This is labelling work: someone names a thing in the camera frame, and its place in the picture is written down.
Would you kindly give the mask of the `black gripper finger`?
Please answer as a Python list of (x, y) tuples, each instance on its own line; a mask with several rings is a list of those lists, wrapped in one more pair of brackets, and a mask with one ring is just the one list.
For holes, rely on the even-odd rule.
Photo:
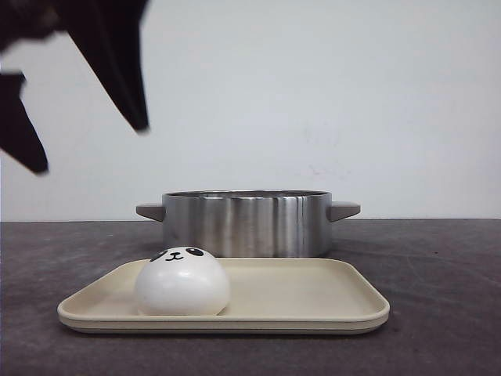
[(1, 149), (34, 174), (49, 171), (38, 134), (20, 98), (22, 73), (1, 74)]
[(55, 1), (63, 28), (136, 132), (149, 128), (140, 29), (147, 1)]

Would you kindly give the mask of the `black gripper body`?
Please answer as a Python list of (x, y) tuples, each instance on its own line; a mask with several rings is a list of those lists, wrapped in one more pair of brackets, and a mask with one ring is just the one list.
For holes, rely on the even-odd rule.
[(67, 32), (55, 1), (1, 0), (1, 54), (17, 42)]

